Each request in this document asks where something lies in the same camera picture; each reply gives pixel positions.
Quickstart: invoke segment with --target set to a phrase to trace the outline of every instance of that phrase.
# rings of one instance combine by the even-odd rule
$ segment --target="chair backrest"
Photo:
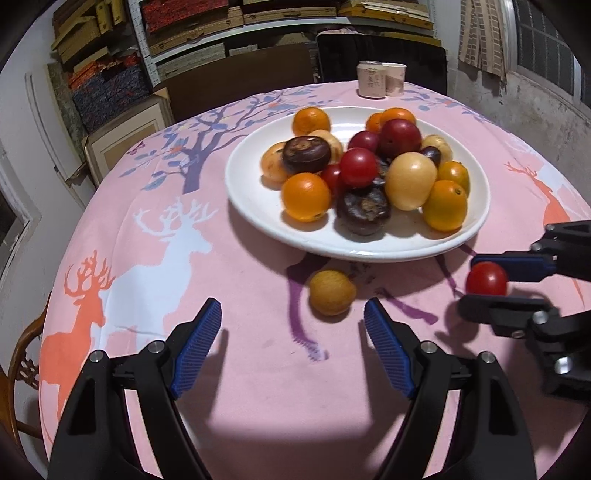
[[[316,41],[323,82],[356,80],[360,60],[404,63],[407,82],[447,95],[445,48],[377,35],[318,35]]]
[[[27,347],[33,339],[42,334],[48,305],[49,299],[47,299],[43,313],[25,328],[18,339],[17,345],[12,352],[8,375],[4,373],[0,366],[0,424],[3,425],[7,435],[12,438],[12,441],[21,452],[24,452],[24,450],[18,434],[19,431],[35,438],[43,438],[40,429],[17,420],[14,409],[14,385],[17,381],[24,381],[35,390],[39,389],[37,379],[39,367],[27,358]]]
[[[2,480],[43,480],[2,424],[0,424],[0,478]]]
[[[165,80],[177,122],[257,93],[314,83],[302,43],[262,48],[216,60]]]

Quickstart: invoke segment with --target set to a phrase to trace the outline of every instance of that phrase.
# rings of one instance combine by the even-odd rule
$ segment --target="wooden chair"
[[[4,373],[0,366],[0,423],[22,452],[24,450],[18,432],[26,433],[41,440],[43,436],[40,429],[17,420],[14,411],[14,386],[17,381],[23,381],[35,390],[39,390],[39,380],[37,378],[39,366],[27,358],[27,347],[36,337],[42,334],[48,305],[49,299],[47,299],[43,313],[25,328],[18,339],[10,360],[8,375]]]

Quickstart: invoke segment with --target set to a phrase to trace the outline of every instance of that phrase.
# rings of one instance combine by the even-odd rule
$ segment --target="deer print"
[[[549,223],[563,223],[563,222],[570,222],[569,214],[566,213],[566,210],[559,202],[559,200],[554,196],[553,191],[550,187],[548,187],[543,181],[538,178],[538,172],[532,170],[529,167],[524,167],[523,169],[515,168],[509,162],[505,164],[509,171],[515,173],[521,173],[527,175],[533,182],[536,188],[542,192],[542,194],[548,199],[548,206],[544,212],[544,225],[546,226]],[[581,291],[581,286],[578,280],[574,278],[573,284],[575,289],[577,290],[577,294],[579,298],[585,304],[585,300],[583,298],[583,292]]]
[[[111,270],[107,267],[106,259],[103,260],[100,272],[96,273],[97,252],[95,250],[91,257],[82,262],[82,267],[76,272],[77,287],[72,290],[68,277],[73,266],[70,265],[66,272],[64,292],[75,299],[74,305],[78,306],[76,321],[70,333],[58,332],[44,337],[40,352],[40,364],[52,366],[43,372],[43,380],[49,384],[59,385],[58,416],[61,415],[80,368],[90,353],[92,325],[105,324],[99,292],[109,288],[114,280],[114,277],[111,277]]]
[[[160,230],[144,222],[147,210],[134,215],[135,223],[144,233],[168,245],[159,265],[136,265],[101,293],[108,322],[101,328],[98,348],[104,349],[109,335],[121,330],[136,334],[137,351],[155,338],[165,337],[164,317],[177,310],[191,280],[191,254],[208,254],[212,250],[194,225],[209,220],[216,212],[208,213],[207,204],[202,206],[197,200],[185,212],[183,202],[177,198],[160,215]]]

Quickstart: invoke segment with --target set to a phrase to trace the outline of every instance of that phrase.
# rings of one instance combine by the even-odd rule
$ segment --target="framed picture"
[[[96,185],[136,143],[174,123],[166,88],[100,127],[82,140]]]

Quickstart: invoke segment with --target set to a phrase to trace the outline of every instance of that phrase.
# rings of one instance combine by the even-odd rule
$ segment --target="round table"
[[[136,353],[191,320],[208,297],[222,304],[222,330],[196,387],[178,402],[216,480],[373,477],[408,407],[388,383],[362,327],[366,299],[448,353],[499,358],[530,428],[538,474],[556,460],[584,408],[545,397],[522,341],[463,322],[461,296],[474,252],[528,249],[548,223],[591,218],[573,186],[519,138],[461,103],[407,84],[404,96],[368,100],[356,82],[254,95],[141,141],[101,184],[61,262],[41,347],[40,409],[51,450],[57,422],[88,353]],[[484,167],[492,207],[478,236],[435,258],[354,264],[288,247],[253,228],[229,204],[226,161],[241,138],[309,105],[403,106],[462,142]],[[329,266],[351,275],[357,301],[345,319],[311,311],[304,287]],[[591,305],[589,285],[552,277],[514,286],[572,314]],[[158,474],[139,414],[127,395],[144,468]],[[443,464],[457,392],[428,473]]]

